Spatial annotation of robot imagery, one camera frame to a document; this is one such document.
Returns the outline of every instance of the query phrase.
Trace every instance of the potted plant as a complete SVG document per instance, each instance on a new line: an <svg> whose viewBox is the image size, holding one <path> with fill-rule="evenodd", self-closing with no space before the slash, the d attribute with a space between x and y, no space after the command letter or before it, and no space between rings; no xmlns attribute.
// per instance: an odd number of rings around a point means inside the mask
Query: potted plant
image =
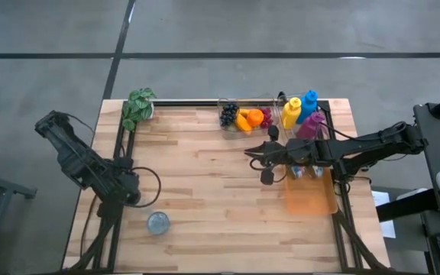
<svg viewBox="0 0 440 275"><path fill-rule="evenodd" d="M152 118L154 104L149 101L156 98L151 88L132 91L123 107L122 125L129 131L135 131L137 122Z"/></svg>

